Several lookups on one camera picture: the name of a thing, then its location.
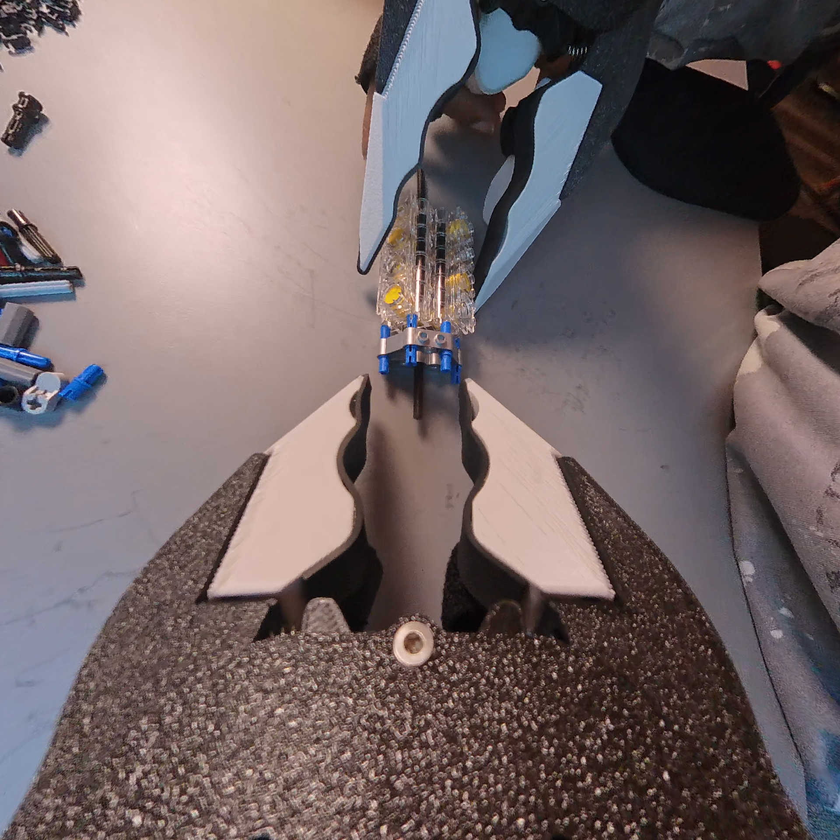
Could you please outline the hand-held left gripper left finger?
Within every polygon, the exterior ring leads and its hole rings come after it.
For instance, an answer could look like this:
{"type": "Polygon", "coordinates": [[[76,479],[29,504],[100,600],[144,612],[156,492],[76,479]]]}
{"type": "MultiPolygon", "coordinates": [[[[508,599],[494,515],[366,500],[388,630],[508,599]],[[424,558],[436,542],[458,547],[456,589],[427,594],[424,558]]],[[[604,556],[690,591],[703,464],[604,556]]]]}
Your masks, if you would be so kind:
{"type": "Polygon", "coordinates": [[[211,601],[275,597],[306,620],[307,580],[360,537],[371,382],[360,375],[276,441],[208,583],[211,601]]]}

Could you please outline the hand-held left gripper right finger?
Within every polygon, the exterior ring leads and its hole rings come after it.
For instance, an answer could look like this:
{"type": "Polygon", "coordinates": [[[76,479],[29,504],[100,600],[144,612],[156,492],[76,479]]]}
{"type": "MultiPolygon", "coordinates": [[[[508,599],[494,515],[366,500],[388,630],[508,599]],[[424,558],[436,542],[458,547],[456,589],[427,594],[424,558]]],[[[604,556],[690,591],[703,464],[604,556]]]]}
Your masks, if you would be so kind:
{"type": "Polygon", "coordinates": [[[472,481],[458,576],[487,613],[514,605],[523,628],[553,633],[550,604],[617,604],[602,546],[583,510],[572,458],[473,380],[459,391],[462,460],[472,481]]]}

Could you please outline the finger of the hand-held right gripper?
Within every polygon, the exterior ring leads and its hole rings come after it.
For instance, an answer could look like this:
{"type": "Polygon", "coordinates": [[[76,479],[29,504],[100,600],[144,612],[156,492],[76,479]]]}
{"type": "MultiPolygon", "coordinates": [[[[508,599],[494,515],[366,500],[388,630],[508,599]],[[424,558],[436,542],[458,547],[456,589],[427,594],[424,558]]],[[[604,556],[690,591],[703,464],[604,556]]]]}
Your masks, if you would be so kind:
{"type": "Polygon", "coordinates": [[[358,269],[367,273],[423,158],[428,124],[475,68],[478,15],[470,1],[386,1],[374,74],[360,207],[358,269]]]}
{"type": "Polygon", "coordinates": [[[476,308],[486,303],[560,208],[560,195],[602,84],[583,71],[543,80],[513,109],[512,150],[490,183],[475,265],[476,308]]]}

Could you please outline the clear block with yellow pistons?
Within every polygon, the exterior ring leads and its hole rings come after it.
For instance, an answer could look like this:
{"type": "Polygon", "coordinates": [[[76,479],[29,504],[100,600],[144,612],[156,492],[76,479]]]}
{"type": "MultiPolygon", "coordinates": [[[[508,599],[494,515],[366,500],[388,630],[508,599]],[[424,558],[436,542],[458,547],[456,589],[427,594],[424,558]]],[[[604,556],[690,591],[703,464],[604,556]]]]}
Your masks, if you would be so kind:
{"type": "Polygon", "coordinates": [[[476,327],[474,228],[457,206],[430,206],[410,192],[401,198],[395,224],[381,249],[376,310],[390,330],[403,331],[409,316],[455,335],[476,327]]]}

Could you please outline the grey beam frame with holes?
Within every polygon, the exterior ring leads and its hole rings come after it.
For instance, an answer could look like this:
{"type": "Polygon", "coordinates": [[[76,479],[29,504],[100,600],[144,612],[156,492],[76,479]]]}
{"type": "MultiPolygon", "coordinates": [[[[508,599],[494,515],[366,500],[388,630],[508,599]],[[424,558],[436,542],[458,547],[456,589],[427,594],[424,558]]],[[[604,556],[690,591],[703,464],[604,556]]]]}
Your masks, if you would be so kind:
{"type": "MultiPolygon", "coordinates": [[[[391,336],[388,339],[390,369],[392,364],[401,364],[403,366],[406,366],[404,363],[405,330],[406,329],[400,332],[391,331],[391,336]]],[[[418,349],[420,349],[420,351],[422,351],[423,353],[423,364],[427,366],[437,367],[440,370],[440,354],[438,345],[436,343],[436,336],[438,334],[438,331],[429,328],[419,328],[417,332],[419,332],[419,337],[415,339],[415,342],[418,345],[418,349]]]]}

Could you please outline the person's right forearm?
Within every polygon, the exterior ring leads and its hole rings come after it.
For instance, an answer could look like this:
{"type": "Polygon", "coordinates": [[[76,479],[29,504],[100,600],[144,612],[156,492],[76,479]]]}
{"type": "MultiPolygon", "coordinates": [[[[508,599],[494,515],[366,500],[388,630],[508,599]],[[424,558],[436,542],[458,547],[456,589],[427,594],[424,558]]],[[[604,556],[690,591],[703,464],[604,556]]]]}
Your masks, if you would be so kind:
{"type": "Polygon", "coordinates": [[[697,60],[787,65],[838,30],[838,1],[666,1],[647,57],[670,69],[697,60]]]}

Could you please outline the person's right hand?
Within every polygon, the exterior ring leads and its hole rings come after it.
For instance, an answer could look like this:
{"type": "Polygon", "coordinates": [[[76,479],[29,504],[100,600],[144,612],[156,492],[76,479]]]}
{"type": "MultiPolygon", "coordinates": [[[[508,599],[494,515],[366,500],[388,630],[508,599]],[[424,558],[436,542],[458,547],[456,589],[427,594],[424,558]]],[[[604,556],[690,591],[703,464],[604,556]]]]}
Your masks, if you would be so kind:
{"type": "Polygon", "coordinates": [[[506,108],[505,93],[474,93],[463,86],[446,104],[444,114],[462,127],[485,135],[496,133],[506,108]]]}

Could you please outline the black office chair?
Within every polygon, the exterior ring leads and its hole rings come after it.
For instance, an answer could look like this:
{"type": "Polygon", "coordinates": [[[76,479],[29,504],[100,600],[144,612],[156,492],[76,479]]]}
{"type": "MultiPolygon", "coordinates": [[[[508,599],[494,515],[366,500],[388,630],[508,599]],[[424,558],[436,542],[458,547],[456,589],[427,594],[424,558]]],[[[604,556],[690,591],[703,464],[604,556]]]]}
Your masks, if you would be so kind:
{"type": "Polygon", "coordinates": [[[612,145],[655,192],[752,221],[783,216],[800,193],[771,111],[750,92],[688,67],[646,59],[612,145]]]}

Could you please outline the pile of mixed building parts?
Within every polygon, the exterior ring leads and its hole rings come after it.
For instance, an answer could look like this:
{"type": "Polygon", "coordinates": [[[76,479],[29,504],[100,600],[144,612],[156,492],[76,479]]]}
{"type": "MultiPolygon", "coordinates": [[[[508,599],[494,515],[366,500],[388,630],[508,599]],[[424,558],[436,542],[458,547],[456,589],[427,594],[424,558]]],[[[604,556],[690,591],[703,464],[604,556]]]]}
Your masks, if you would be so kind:
{"type": "Polygon", "coordinates": [[[81,270],[63,261],[39,228],[21,211],[1,221],[1,405],[31,417],[62,403],[80,403],[106,379],[101,366],[61,373],[54,362],[30,348],[38,327],[31,303],[68,299],[84,283],[81,270]]]}

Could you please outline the pile of black pins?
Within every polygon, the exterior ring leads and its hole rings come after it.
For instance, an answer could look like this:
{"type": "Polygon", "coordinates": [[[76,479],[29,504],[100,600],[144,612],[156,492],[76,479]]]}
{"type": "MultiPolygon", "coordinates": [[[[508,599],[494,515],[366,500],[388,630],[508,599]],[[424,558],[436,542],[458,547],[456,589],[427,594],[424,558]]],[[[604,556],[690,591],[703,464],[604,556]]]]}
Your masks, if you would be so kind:
{"type": "Polygon", "coordinates": [[[2,1],[1,47],[24,54],[33,48],[33,37],[47,29],[66,34],[80,15],[78,1],[2,1]]]}

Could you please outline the black pin connector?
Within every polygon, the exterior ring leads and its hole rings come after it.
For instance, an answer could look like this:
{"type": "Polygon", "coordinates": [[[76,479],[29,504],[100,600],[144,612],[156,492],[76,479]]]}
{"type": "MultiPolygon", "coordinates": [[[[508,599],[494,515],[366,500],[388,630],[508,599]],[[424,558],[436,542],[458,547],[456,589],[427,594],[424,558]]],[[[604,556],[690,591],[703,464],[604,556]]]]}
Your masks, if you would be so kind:
{"type": "Polygon", "coordinates": [[[43,105],[36,97],[20,91],[12,106],[12,116],[1,142],[12,151],[23,151],[45,118],[43,105]]]}

